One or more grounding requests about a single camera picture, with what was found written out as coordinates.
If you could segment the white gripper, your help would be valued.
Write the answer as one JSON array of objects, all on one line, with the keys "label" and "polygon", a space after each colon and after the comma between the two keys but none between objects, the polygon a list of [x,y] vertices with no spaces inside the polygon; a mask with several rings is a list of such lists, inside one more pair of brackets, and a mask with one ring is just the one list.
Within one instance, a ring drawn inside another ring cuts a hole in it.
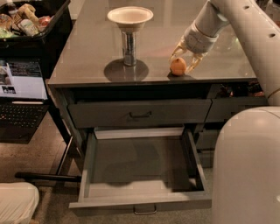
[{"label": "white gripper", "polygon": [[198,64],[203,60],[204,54],[208,53],[214,46],[218,37],[208,37],[203,34],[196,26],[192,23],[184,32],[181,41],[178,42],[174,48],[169,61],[172,62],[179,58],[181,55],[190,51],[193,53],[190,64],[186,67],[186,72],[189,74],[194,70]]}]

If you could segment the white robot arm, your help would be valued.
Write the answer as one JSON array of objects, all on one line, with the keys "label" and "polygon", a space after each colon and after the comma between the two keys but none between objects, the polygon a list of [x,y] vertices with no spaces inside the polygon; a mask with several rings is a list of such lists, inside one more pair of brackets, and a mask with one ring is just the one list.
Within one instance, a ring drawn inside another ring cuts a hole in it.
[{"label": "white robot arm", "polygon": [[213,159],[212,224],[280,224],[280,31],[255,0],[207,0],[172,53],[207,53],[232,25],[268,106],[223,126]]}]

